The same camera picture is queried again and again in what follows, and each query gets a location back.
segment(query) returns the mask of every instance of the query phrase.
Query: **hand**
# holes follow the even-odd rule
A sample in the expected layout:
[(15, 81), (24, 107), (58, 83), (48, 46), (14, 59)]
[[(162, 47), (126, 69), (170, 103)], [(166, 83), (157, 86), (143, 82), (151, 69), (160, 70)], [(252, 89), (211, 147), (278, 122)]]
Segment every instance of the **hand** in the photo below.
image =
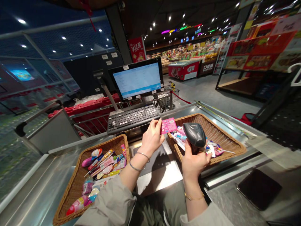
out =
[(146, 154), (149, 158), (161, 146), (165, 140), (164, 135), (160, 136), (162, 119), (152, 120), (147, 131), (143, 134), (142, 145), (139, 152)]
[(183, 180), (198, 180), (200, 173), (210, 162), (212, 154), (206, 155), (205, 152), (200, 152), (193, 155), (191, 152), (191, 144), (186, 139), (185, 155), (182, 159)]

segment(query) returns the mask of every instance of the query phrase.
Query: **woven basket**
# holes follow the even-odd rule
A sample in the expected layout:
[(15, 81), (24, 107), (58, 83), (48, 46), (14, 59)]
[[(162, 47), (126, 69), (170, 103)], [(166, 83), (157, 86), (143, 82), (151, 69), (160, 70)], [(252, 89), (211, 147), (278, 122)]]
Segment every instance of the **woven basket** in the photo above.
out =
[(116, 155), (122, 154), (121, 145), (124, 144), (126, 148), (126, 159), (131, 159), (131, 152), (129, 150), (129, 144), (127, 141), (127, 138), (125, 135), (120, 135), (118, 137), (115, 137), (111, 140), (108, 140), (104, 143), (95, 145), (93, 147), (90, 147), (86, 150), (84, 150), (77, 161), (75, 170), (72, 174), (72, 177), (68, 183), (68, 186), (64, 192), (63, 198), (56, 210), (56, 213), (53, 218), (53, 225), (62, 225), (74, 218), (77, 218), (81, 216), (86, 209), (88, 209), (93, 203), (90, 205), (84, 207), (83, 209), (72, 213), (68, 216), (66, 216), (67, 210), (70, 208), (70, 206), (82, 195), (82, 185), (85, 181), (85, 175), (87, 174), (88, 170), (86, 168), (82, 167), (82, 162), (91, 157), (91, 153), (98, 148), (103, 149), (103, 153), (107, 153), (110, 149), (114, 150)]
[[(224, 130), (222, 130), (217, 125), (215, 125), (205, 115), (193, 114), (193, 115), (185, 116), (182, 118), (177, 118), (177, 119), (175, 119), (175, 122), (176, 122), (177, 126), (183, 126), (183, 123), (186, 123), (186, 122), (194, 122), (194, 123), (201, 124), (208, 140), (212, 140), (214, 143), (219, 144), (221, 146), (221, 148), (224, 150), (235, 153), (235, 154), (233, 154), (233, 153), (229, 153), (229, 152), (224, 152), (222, 155), (220, 155), (216, 158), (212, 158), (209, 165), (213, 165), (215, 163), (224, 161), (226, 159), (236, 157), (238, 155), (244, 154), (247, 151), (247, 149), (245, 148), (244, 145), (242, 145), (240, 142), (238, 142), (236, 139), (231, 137)], [(168, 143), (171, 147), (171, 150), (174, 151), (176, 157), (179, 159), (180, 162), (182, 162), (183, 154), (185, 154), (185, 152), (183, 151), (183, 154), (182, 154), (178, 144), (173, 139), (173, 137), (170, 133), (168, 133)]]

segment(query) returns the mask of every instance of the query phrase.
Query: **price tag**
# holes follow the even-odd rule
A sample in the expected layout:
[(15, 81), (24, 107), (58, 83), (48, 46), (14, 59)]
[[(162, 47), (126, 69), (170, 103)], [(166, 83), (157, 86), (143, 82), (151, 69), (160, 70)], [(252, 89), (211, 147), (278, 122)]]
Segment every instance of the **price tag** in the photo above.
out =
[(118, 57), (118, 56), (117, 56), (117, 53), (111, 53), (111, 55), (112, 55), (113, 58), (114, 58), (114, 57)]

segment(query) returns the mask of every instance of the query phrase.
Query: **beige jacket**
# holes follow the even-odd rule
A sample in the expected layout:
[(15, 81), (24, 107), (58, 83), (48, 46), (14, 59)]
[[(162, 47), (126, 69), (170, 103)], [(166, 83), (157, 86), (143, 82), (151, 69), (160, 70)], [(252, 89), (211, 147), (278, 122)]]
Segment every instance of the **beige jacket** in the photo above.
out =
[[(117, 176), (101, 190), (94, 205), (85, 211), (75, 226), (129, 225), (135, 203), (136, 197)], [(233, 226), (213, 202), (192, 221), (188, 222), (187, 214), (181, 215), (180, 221), (182, 226)]]

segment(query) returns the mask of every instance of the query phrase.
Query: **ceiling light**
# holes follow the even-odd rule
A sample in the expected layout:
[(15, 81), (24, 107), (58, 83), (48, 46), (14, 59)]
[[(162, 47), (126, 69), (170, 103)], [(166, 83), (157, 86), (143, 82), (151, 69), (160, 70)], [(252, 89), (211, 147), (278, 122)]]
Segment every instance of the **ceiling light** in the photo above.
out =
[(26, 22), (22, 19), (18, 19), (18, 21), (21, 23), (21, 24), (26, 24)]

